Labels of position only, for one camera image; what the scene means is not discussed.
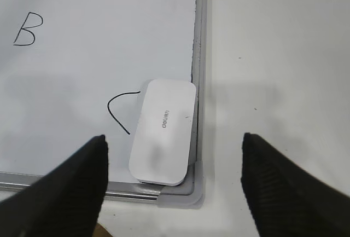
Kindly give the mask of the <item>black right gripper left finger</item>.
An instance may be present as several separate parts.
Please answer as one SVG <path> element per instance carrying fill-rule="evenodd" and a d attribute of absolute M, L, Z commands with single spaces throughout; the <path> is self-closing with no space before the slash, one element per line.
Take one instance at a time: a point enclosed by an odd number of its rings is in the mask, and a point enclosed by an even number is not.
<path fill-rule="evenodd" d="M 108 166 L 106 138 L 95 136 L 37 182 L 1 201 L 1 236 L 92 236 Z"/>

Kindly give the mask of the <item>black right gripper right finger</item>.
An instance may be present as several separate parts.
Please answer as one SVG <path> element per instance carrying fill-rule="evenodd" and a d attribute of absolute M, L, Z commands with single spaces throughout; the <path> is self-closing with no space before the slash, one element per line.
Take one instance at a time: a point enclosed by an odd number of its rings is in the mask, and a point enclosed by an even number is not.
<path fill-rule="evenodd" d="M 260 236 L 349 236 L 349 197 L 257 134 L 243 137 L 241 185 Z"/>

